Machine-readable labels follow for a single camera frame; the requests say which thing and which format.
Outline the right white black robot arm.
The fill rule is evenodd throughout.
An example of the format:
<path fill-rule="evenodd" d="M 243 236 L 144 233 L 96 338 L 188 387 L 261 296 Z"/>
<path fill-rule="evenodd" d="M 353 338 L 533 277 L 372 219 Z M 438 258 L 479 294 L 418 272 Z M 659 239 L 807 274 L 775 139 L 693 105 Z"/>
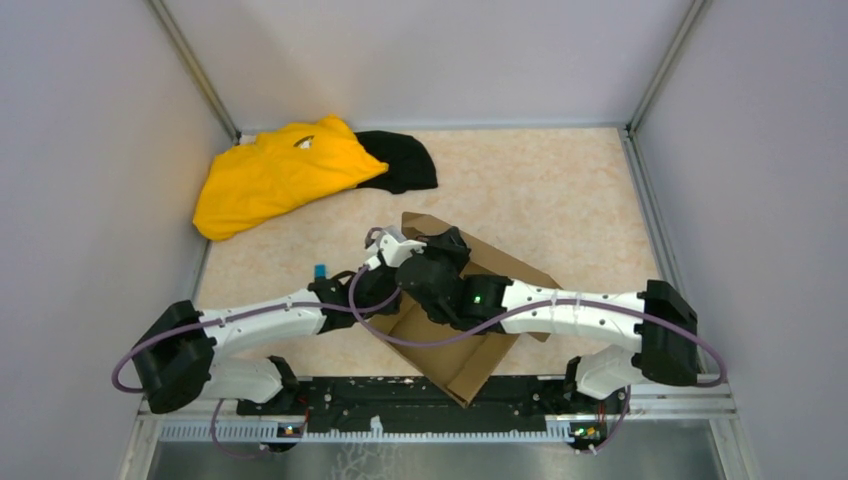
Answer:
<path fill-rule="evenodd" d="M 389 236 L 379 245 L 396 285 L 434 323 L 472 335 L 566 335 L 606 343 L 568 364 L 563 398 L 576 412 L 628 385 L 690 387 L 698 380 L 697 315 L 665 281 L 595 294 L 503 275 L 462 275 L 471 250 L 455 227 L 417 240 Z"/>

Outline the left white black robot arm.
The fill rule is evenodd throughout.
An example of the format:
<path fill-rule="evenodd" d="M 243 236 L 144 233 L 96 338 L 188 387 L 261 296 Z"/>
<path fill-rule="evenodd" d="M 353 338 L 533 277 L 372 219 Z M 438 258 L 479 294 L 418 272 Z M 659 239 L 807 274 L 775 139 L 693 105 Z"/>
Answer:
<path fill-rule="evenodd" d="M 199 310 L 191 301 L 170 305 L 134 345 L 130 361 L 138 393 L 155 414 L 199 399 L 244 400 L 277 414 L 300 399 L 297 378 L 280 357 L 247 360 L 243 353 L 285 339 L 317 336 L 374 314 L 399 310 L 395 269 L 317 278 L 281 298 L 240 308 Z"/>

